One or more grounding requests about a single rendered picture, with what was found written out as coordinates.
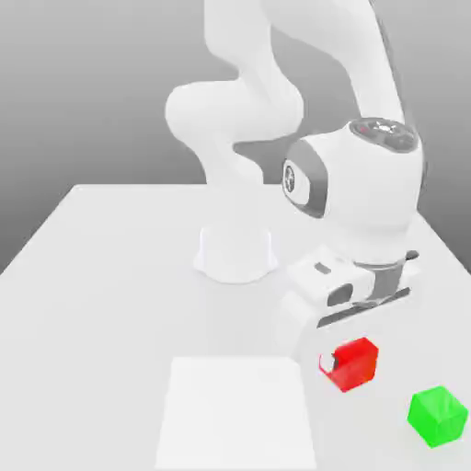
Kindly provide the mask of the small green cube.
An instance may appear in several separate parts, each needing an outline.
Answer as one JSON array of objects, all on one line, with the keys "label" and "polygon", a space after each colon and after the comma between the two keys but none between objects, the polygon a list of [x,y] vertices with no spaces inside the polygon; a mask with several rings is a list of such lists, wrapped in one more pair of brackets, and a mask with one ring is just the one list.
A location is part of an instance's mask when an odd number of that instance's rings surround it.
[{"label": "small green cube", "polygon": [[430,448],[458,440],[469,410],[445,386],[414,393],[407,421]]}]

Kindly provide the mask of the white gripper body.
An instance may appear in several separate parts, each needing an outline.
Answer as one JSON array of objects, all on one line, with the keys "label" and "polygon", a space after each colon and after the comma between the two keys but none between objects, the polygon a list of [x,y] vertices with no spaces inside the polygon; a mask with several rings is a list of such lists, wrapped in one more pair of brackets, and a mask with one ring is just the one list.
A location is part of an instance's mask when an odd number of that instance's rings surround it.
[{"label": "white gripper body", "polygon": [[366,337],[379,327],[394,325],[397,318],[404,317],[412,294],[411,288],[403,288],[380,304],[355,305],[327,316],[321,316],[304,300],[299,300],[293,311],[302,316],[302,327],[293,347],[293,358],[300,360],[309,348],[318,353],[327,352],[328,347],[335,349],[343,343]]}]

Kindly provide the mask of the small red cube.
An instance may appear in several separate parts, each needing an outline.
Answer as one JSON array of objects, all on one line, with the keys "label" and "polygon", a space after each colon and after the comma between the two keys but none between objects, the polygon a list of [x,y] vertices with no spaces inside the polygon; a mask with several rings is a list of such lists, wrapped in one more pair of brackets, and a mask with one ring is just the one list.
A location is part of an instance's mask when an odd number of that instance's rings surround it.
[{"label": "small red cube", "polygon": [[333,372],[319,370],[342,392],[346,393],[374,378],[379,349],[366,337],[340,345],[338,368]]}]

